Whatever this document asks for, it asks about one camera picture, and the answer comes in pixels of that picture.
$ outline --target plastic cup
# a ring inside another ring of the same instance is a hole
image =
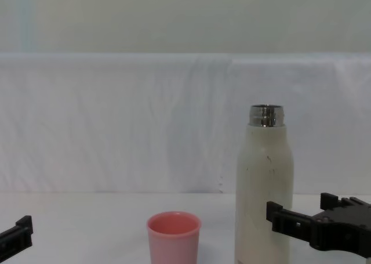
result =
[[[147,222],[152,264],[197,264],[201,221],[186,212],[164,212]]]

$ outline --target white wall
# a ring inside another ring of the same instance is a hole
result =
[[[371,51],[371,0],[1,0],[0,23],[0,51]]]

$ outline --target white backdrop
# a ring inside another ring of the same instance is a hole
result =
[[[278,103],[296,193],[371,194],[371,55],[1,55],[0,191],[233,192]]]
[[[371,52],[371,0],[0,0],[0,52]]]

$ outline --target white fabric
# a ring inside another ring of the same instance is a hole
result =
[[[2,55],[0,191],[233,192],[249,106],[296,193],[371,194],[370,55]]]

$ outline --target cup rim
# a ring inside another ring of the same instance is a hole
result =
[[[182,215],[186,216],[197,223],[197,227],[195,229],[192,229],[188,232],[185,233],[180,233],[180,234],[166,234],[166,233],[161,233],[153,230],[150,228],[150,223],[152,223],[154,220],[161,218],[163,216],[170,216],[170,215]],[[147,230],[150,232],[152,235],[162,237],[162,238],[182,238],[182,237],[189,237],[191,235],[194,235],[195,233],[199,232],[200,228],[202,226],[201,220],[194,214],[188,213],[188,212],[183,212],[183,211],[169,211],[169,212],[161,212],[158,214],[153,215],[150,217],[147,221]]]

